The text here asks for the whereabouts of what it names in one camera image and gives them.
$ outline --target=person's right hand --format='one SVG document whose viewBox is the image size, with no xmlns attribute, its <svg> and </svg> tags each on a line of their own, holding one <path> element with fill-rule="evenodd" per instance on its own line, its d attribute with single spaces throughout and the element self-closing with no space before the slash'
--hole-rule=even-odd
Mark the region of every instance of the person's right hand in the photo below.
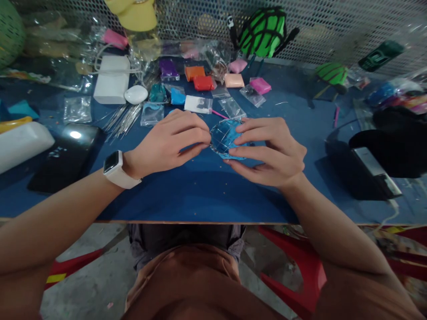
<svg viewBox="0 0 427 320">
<path fill-rule="evenodd" d="M 125 153 L 123 169 L 134 179 L 141 179 L 182 166 L 209 144 L 207 124 L 195 113 L 175 109 L 156 124 L 135 149 Z"/>
<path fill-rule="evenodd" d="M 251 141 L 264 141 L 266 146 L 237 147 L 230 149 L 230 155 L 250 158 L 264 164 L 249 168 L 236 160 L 224 160 L 237 173 L 249 181 L 277 188 L 292 184 L 303 170 L 306 147 L 300 145 L 290 134 L 283 118 L 243 118 L 244 124 L 236 128 L 243 133 L 234 143 L 242 145 Z"/>
</svg>

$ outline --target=metal wire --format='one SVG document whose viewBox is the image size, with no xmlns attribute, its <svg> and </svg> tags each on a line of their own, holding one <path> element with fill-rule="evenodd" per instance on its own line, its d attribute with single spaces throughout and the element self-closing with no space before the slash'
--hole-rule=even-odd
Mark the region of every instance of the metal wire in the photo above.
<svg viewBox="0 0 427 320">
<path fill-rule="evenodd" d="M 223 141 L 227 137 L 227 135 L 229 134 L 229 132 L 231 131 L 231 129 L 233 128 L 232 124 L 234 124 L 234 122 L 237 123 L 237 124 L 242 124 L 241 121 L 238 121 L 238 120 L 235 120 L 235 119 L 222 120 L 222 121 L 218 122 L 212 128 L 212 130 L 210 131 L 212 141 L 214 140 L 218 144 L 220 144 L 220 145 L 222 145 L 222 146 L 225 147 L 224 152 L 221 152 L 221 151 L 218 150 L 218 145 L 214 145 L 213 142 L 211 141 L 210 147 L 217 154 L 224 155 L 224 156 L 227 156 L 229 154 L 228 150 L 230 149 L 230 145 L 233 143 L 233 141 L 229 141 L 228 144 L 223 143 Z M 228 125 L 228 127 L 229 127 L 228 130 L 225 133 L 220 129 L 220 127 L 223 126 L 224 124 Z"/>
<path fill-rule="evenodd" d="M 108 133 L 106 142 L 113 141 L 120 137 L 123 139 L 137 121 L 142 110 L 142 104 L 130 105 L 124 104 L 113 114 L 111 119 L 104 126 L 104 130 Z"/>
</svg>

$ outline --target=white cable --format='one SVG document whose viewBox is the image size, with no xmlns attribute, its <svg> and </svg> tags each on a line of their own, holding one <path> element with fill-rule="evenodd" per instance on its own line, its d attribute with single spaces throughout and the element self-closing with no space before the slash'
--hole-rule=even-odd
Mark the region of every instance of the white cable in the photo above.
<svg viewBox="0 0 427 320">
<path fill-rule="evenodd" d="M 95 68 L 95 72 L 90 72 L 89 74 L 90 75 L 94 75 L 94 74 L 118 74 L 118 73 L 136 73 L 136 72 L 141 72 L 141 69 L 130 69 L 130 70 L 107 70 L 107 71 L 101 71 L 99 68 L 98 68 L 98 60 L 102 60 L 101 59 L 101 54 L 104 52 L 104 50 L 106 49 L 106 48 L 109 48 L 109 47 L 113 47 L 114 45 L 118 45 L 118 46 L 121 46 L 120 44 L 113 44 L 113 43 L 109 43 L 109 44 L 106 44 L 104 47 L 102 47 L 99 51 L 98 51 L 98 54 L 97 54 L 97 56 L 96 56 L 96 58 L 95 58 L 95 63 L 94 63 L 94 65 L 93 65 L 93 67 Z"/>
<path fill-rule="evenodd" d="M 376 227 L 374 230 L 370 231 L 370 233 L 374 233 L 374 232 L 378 231 L 379 229 L 381 229 L 382 227 L 384 227 L 384 225 L 386 224 L 386 222 L 387 222 L 387 221 L 389 221 L 389 220 L 391 220 L 391 219 L 394 219 L 395 217 L 397 217 L 397 216 L 399 215 L 399 213 L 400 213 L 400 212 L 399 212 L 399 205 L 397 204 L 396 200 L 394 200 L 394 199 L 389 199 L 389 200 L 387 200 L 387 201 L 388 201 L 388 203 L 389 203 L 389 204 L 391 204 L 391 206 L 394 208 L 394 210 L 395 210 L 394 214 L 393 214 L 392 216 L 388 217 L 388 218 L 385 218 L 385 219 L 381 222 L 381 224 L 380 224 L 378 227 Z"/>
</svg>

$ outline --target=green basket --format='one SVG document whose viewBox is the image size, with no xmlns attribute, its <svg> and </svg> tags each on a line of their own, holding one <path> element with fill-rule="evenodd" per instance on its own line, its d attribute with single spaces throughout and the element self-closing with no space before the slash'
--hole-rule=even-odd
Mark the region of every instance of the green basket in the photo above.
<svg viewBox="0 0 427 320">
<path fill-rule="evenodd" d="M 25 29 L 9 0 L 0 0 L 0 69 L 10 65 L 22 52 Z"/>
</svg>

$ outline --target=gray shorts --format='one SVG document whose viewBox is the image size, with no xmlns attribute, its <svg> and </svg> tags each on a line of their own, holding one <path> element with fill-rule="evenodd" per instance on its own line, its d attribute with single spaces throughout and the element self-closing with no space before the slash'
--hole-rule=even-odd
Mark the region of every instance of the gray shorts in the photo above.
<svg viewBox="0 0 427 320">
<path fill-rule="evenodd" d="M 157 255 L 185 244 L 213 245 L 239 263 L 245 229 L 240 224 L 128 224 L 133 267 L 139 272 Z"/>
</svg>

